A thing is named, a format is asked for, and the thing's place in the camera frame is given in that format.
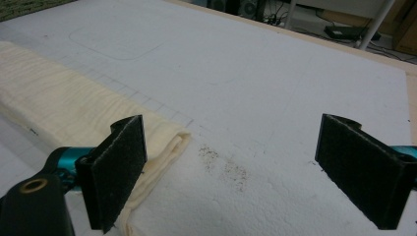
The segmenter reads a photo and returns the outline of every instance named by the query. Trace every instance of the wire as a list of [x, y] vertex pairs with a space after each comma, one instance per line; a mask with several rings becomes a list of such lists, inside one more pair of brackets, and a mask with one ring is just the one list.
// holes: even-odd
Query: wire
[[371, 49], [371, 50], [374, 50], [374, 51], [377, 51], [377, 52], [379, 52], [379, 53], [377, 53], [377, 54], [381, 54], [381, 55], [384, 55], [384, 56], [386, 56], [386, 57], [389, 57], [389, 58], [394, 58], [394, 59], [396, 59], [396, 60], [399, 60], [399, 61], [403, 61], [403, 62], [408, 62], [408, 63], [411, 63], [411, 64], [417, 64], [417, 62], [412, 62], [411, 60], [413, 60], [413, 59], [416, 59], [417, 57], [411, 57], [411, 58], [407, 58], [407, 59], [402, 59], [402, 58], [400, 58], [399, 56], [397, 56], [397, 55], [395, 55], [395, 54], [393, 54], [393, 53], [390, 53], [390, 52], [387, 52], [386, 51], [386, 49], [384, 48], [384, 47], [381, 47], [382, 49], [378, 49], [378, 48], [374, 48], [374, 47], [371, 47], [371, 46], [368, 46], [367, 47], [368, 49]]
[[373, 41], [370, 41], [369, 43], [370, 43], [370, 44], [372, 44], [372, 45], [374, 45], [374, 46], [376, 46], [376, 47], [379, 47], [380, 49], [383, 49], [383, 50], [394, 51], [394, 50], [392, 50], [392, 49], [389, 49], [389, 48], [386, 48], [386, 47], [379, 46], [379, 45], [377, 45], [377, 44], [376, 44], [375, 42], [373, 42]]
[[281, 10], [281, 8], [284, 6], [284, 1], [281, 1], [281, 6], [278, 8], [278, 10], [276, 10], [275, 12], [275, 16], [278, 14], [279, 10]]
[[402, 60], [400, 57], [398, 57], [397, 55], [394, 55], [394, 54], [389, 53], [389, 52], [387, 52], [387, 51], [380, 50], [380, 49], [378, 49], [378, 48], [373, 48], [373, 47], [370, 47], [370, 46], [368, 46], [368, 49], [371, 49], [371, 50], [374, 50], [374, 51], [378, 51], [378, 52], [382, 52], [385, 56], [388, 56], [388, 57], [390, 57], [390, 58], [395, 58], [395, 59], [397, 59], [397, 60], [399, 60], [399, 61], [403, 61], [403, 60]]
[[273, 9], [276, 12], [276, 1], [273, 1]]
[[270, 5], [270, 1], [271, 0], [268, 0], [268, 2], [269, 2], [269, 15], [272, 16], [272, 6]]
[[285, 16], [285, 17], [284, 17], [284, 14], [286, 14], [286, 15], [288, 16], [288, 12], [284, 12], [284, 13], [282, 13], [282, 14], [281, 14], [281, 16], [279, 17], [281, 20], [282, 20], [283, 18], [286, 18], [286, 17], [287, 17], [287, 16]]
[[317, 10], [318, 10], [318, 9], [316, 8], [316, 17], [318, 17], [318, 18], [320, 18], [320, 19], [322, 19], [322, 20], [324, 20], [324, 21], [327, 21], [327, 22], [331, 23], [331, 24], [335, 27], [334, 22], [332, 22], [332, 21], [330, 21], [330, 20], [328, 20], [328, 19], [324, 19], [323, 17], [319, 16], [319, 15], [318, 15], [318, 13], [317, 13]]

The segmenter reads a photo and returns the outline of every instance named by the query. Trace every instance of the cloth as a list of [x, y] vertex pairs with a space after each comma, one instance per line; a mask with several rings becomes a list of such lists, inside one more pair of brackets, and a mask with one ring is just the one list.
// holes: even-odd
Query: cloth
[[0, 112], [53, 148], [95, 147], [120, 119], [144, 117], [148, 162], [120, 213], [123, 235], [138, 235], [129, 215], [191, 139], [181, 125], [11, 42], [0, 42]]

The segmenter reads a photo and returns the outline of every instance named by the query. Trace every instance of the styrofoam sheet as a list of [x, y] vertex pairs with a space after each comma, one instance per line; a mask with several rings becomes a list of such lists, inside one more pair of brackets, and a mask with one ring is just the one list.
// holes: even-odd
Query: styrofoam sheet
[[380, 231], [314, 161], [323, 113], [411, 144], [403, 71], [164, 1], [82, 0], [0, 30], [192, 131], [134, 212], [146, 235], [417, 230], [414, 192], [399, 229]]

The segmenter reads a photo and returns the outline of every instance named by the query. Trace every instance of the teal clamp body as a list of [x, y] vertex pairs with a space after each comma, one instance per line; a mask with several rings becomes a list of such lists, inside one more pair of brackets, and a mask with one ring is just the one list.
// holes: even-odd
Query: teal clamp body
[[[391, 146], [392, 149], [417, 159], [417, 147], [415, 146]], [[417, 190], [417, 178], [414, 180], [414, 190]]]
[[60, 156], [57, 166], [57, 175], [66, 186], [72, 186], [72, 190], [79, 191], [77, 183], [76, 160], [88, 155], [94, 147], [68, 147]]

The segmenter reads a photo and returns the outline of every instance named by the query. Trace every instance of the workbench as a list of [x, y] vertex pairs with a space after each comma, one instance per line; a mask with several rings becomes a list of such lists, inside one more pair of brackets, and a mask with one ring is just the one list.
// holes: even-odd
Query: workbench
[[[0, 40], [191, 131], [132, 215], [144, 235], [417, 231], [415, 192], [398, 229], [382, 231], [314, 159], [323, 113], [356, 120], [387, 145], [416, 145], [414, 65], [174, 0], [80, 0], [1, 23]], [[51, 151], [1, 116], [0, 194]], [[100, 235], [82, 197], [66, 198], [77, 235]]]

